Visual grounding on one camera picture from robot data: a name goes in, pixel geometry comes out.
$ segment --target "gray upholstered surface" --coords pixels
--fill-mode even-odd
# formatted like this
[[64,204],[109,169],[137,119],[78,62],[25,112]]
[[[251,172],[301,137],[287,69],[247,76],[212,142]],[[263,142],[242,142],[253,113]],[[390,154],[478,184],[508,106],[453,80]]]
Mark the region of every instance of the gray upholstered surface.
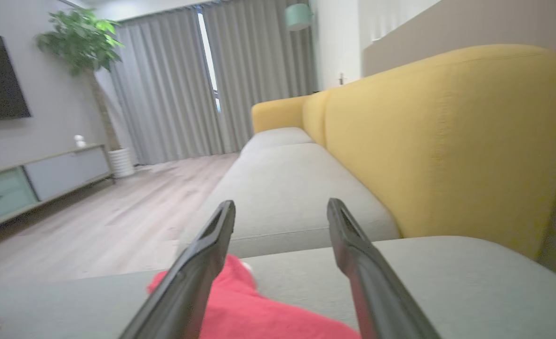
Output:
[[242,153],[256,152],[265,148],[305,144],[314,142],[312,138],[298,127],[284,127],[283,129],[270,129],[257,133],[242,148]]
[[0,339],[115,339],[156,273],[0,287]]
[[[556,274],[500,245],[458,236],[375,242],[443,339],[556,339]],[[357,329],[332,248],[246,258],[270,299]]]
[[180,239],[183,250],[224,200],[234,200],[229,252],[250,256],[330,246],[329,198],[349,207],[371,240],[399,238],[389,212],[318,144],[243,153],[196,212]]

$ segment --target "curtain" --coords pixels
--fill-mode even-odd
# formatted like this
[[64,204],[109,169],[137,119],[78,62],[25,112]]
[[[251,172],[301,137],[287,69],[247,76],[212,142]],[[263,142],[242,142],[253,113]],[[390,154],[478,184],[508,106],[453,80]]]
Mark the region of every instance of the curtain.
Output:
[[313,91],[310,30],[289,32],[284,23],[286,7],[300,2],[232,0],[201,6],[218,81],[219,124],[227,152],[240,150],[252,137],[250,108],[254,104]]
[[142,164],[224,153],[198,11],[121,24],[113,65],[125,120]]

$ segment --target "tv stand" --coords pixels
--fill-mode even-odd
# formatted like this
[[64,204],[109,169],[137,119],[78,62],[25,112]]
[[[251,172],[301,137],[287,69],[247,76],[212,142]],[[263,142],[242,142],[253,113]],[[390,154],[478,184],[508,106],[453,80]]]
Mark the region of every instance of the tv stand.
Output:
[[106,178],[112,172],[100,144],[2,168],[0,224]]

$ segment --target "ribbed white pot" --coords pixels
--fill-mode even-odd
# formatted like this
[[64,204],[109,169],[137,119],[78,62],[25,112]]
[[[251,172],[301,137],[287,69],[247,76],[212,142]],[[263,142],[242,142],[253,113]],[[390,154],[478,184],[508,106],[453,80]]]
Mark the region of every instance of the ribbed white pot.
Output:
[[117,151],[110,151],[108,157],[110,157],[110,165],[113,167],[115,178],[128,177],[136,172],[131,163],[129,149],[121,148]]

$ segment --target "lamp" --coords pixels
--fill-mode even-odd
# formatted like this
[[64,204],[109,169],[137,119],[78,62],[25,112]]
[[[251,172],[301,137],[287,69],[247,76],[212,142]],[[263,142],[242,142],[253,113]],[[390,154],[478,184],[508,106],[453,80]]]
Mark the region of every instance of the lamp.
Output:
[[288,6],[284,11],[286,27],[289,31],[300,31],[312,24],[312,11],[306,4]]

